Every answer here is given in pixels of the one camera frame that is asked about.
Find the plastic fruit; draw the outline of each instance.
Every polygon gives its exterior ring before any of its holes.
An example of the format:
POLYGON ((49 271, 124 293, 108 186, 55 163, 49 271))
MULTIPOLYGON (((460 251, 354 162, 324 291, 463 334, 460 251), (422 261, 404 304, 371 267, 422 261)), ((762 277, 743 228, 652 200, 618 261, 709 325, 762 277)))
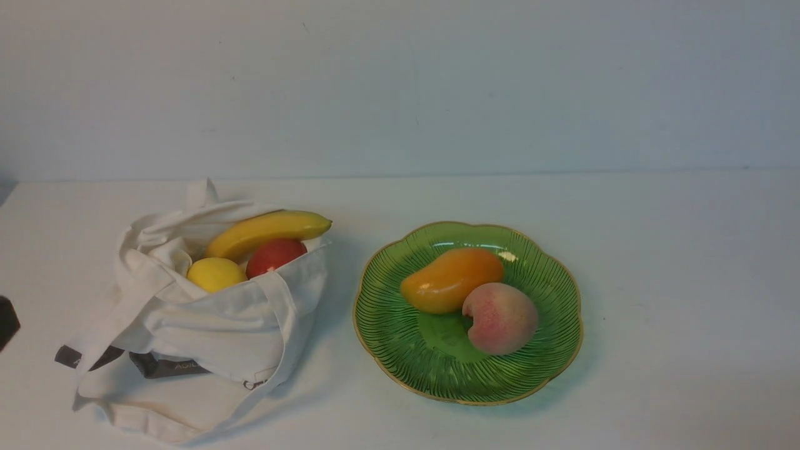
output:
POLYGON ((214 238, 205 257, 241 262, 245 256, 273 239, 307 240, 319 237, 333 223, 307 211, 276 211, 243 220, 214 238))
POLYGON ((209 293, 247 281, 242 268, 230 259, 224 258, 200 259, 189 267, 186 278, 209 293))
POLYGON ((260 246, 250 257, 245 270, 247 278, 254 278, 273 271, 283 264, 305 255, 307 251, 306 246, 296 239, 272 239, 260 246))
POLYGON ((462 313, 473 320, 466 332, 470 342, 488 355, 507 355, 525 347, 539 323, 534 302, 503 283, 477 287, 466 297, 462 313))
POLYGON ((455 248, 404 279, 400 293, 419 311, 446 314, 460 311, 476 287, 502 277, 502 263, 491 251, 455 248))

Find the green glass plate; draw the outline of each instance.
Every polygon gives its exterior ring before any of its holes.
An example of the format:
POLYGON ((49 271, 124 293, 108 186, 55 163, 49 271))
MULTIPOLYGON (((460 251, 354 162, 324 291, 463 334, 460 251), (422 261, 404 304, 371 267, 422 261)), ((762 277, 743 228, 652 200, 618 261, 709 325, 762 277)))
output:
POLYGON ((533 394, 572 363, 583 339, 581 295, 570 272, 527 236, 497 225, 432 223, 387 245, 366 265, 353 321, 392 380, 460 404, 506 404, 533 394), (525 347, 484 355, 467 338, 467 318, 420 312, 400 295, 403 279, 456 247, 494 252, 505 267, 503 283, 533 300, 539 326, 525 347))

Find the pink peach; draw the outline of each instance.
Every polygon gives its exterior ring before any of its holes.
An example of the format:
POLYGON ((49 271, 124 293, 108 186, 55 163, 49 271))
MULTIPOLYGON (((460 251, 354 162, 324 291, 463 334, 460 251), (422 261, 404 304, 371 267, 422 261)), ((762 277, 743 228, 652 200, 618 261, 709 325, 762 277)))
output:
POLYGON ((515 287, 486 283, 464 300, 462 314, 472 317, 470 342, 488 355, 516 352, 534 337, 539 314, 534 302, 515 287))

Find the gold plate rim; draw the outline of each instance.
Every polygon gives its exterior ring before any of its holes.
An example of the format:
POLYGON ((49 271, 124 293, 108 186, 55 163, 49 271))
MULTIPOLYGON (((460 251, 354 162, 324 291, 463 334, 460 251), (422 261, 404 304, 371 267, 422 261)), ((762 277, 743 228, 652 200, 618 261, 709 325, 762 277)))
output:
POLYGON ((385 373, 387 376, 389 376, 389 378, 391 378, 395 383, 403 386, 405 389, 413 392, 414 394, 417 394, 418 396, 422 396, 422 397, 425 397, 427 399, 437 400, 437 401, 441 401, 441 402, 445 402, 445 403, 464 404, 464 405, 468 405, 468 406, 498 406, 498 405, 501 405, 501 404, 510 404, 510 403, 522 400, 522 399, 524 399, 524 398, 526 398, 528 396, 532 396, 533 394, 535 394, 536 392, 538 392, 542 388, 544 388, 550 381, 555 379, 557 376, 561 375, 570 365, 572 365, 572 363, 575 361, 575 358, 578 357, 578 353, 581 351, 581 346, 583 345, 583 318, 581 316, 581 303, 582 303, 581 289, 578 286, 578 283, 575 281, 575 277, 572 275, 572 272, 570 271, 570 269, 567 266, 565 266, 561 261, 559 261, 558 259, 554 258, 549 253, 547 253, 544 250, 542 250, 542 248, 538 244, 536 244, 536 241, 531 239, 525 233, 521 233, 520 231, 515 230, 515 229, 513 229, 511 227, 506 227, 504 225, 497 225, 497 224, 494 224, 494 223, 466 223, 466 222, 459 222, 459 221, 455 221, 455 220, 441 220, 441 221, 438 221, 438 222, 427 223, 425 225, 422 225, 420 227, 417 227, 417 228, 413 229, 411 232, 409 232, 408 234, 403 236, 402 239, 398 239, 396 241, 388 243, 387 245, 384 245, 383 247, 378 249, 378 251, 376 251, 372 255, 372 257, 366 262, 366 265, 364 266, 364 270, 362 271, 362 274, 361 274, 361 280, 358 283, 358 292, 356 292, 355 301, 353 302, 352 319, 353 319, 353 328, 355 330, 355 334, 356 334, 356 336, 358 336, 358 341, 361 343, 361 346, 364 347, 364 350, 366 350, 366 352, 369 353, 370 356, 372 356, 373 361, 381 368, 381 370, 383 370, 383 373, 385 373), (570 280, 572 281, 573 286, 575 286, 575 292, 578 294, 578 331, 579 331, 578 346, 575 347, 575 351, 573 352, 572 356, 570 357, 570 360, 568 360, 566 362, 566 364, 564 364, 564 367, 562 367, 561 370, 559 370, 558 372, 555 372, 552 376, 546 378, 536 388, 533 388, 530 391, 528 391, 528 392, 526 392, 524 394, 521 394, 520 396, 512 397, 512 398, 506 399, 506 400, 494 401, 494 402, 475 402, 475 401, 467 401, 467 400, 449 399, 449 398, 440 397, 440 396, 432 396, 431 394, 428 394, 428 393, 422 392, 422 391, 420 391, 418 389, 412 388, 411 386, 409 386, 408 384, 406 384, 402 380, 400 380, 393 373, 389 372, 389 370, 383 365, 383 363, 381 363, 381 361, 378 359, 378 357, 370 350, 369 347, 367 347, 366 342, 364 342, 364 338, 361 335, 361 331, 358 329, 358 323, 356 322, 355 312, 356 312, 356 308, 358 306, 358 300, 361 298, 362 289, 364 287, 364 275, 366 275, 366 269, 370 266, 370 264, 372 264, 372 261, 375 259, 375 257, 378 256, 378 254, 380 254, 382 251, 384 251, 387 248, 395 245, 396 243, 401 243, 402 241, 408 239, 412 234, 416 233, 417 231, 420 231, 423 228, 431 227, 433 225, 439 225, 439 224, 442 224, 442 223, 452 223, 452 224, 457 224, 457 225, 466 225, 468 227, 504 228, 506 230, 512 231, 514 233, 517 233, 518 235, 521 235, 521 236, 525 237, 526 239, 528 239, 544 256, 546 256, 546 257, 552 259, 553 261, 555 261, 559 266, 561 266, 564 269, 564 271, 566 271, 566 274, 570 276, 570 280))

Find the lemon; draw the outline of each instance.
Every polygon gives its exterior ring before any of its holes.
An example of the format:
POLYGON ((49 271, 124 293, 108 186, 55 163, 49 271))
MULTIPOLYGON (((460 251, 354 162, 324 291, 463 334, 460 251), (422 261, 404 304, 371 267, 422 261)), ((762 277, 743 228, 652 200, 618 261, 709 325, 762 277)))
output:
POLYGON ((235 262, 225 258, 203 258, 189 267, 186 278, 213 293, 247 281, 247 275, 235 262))

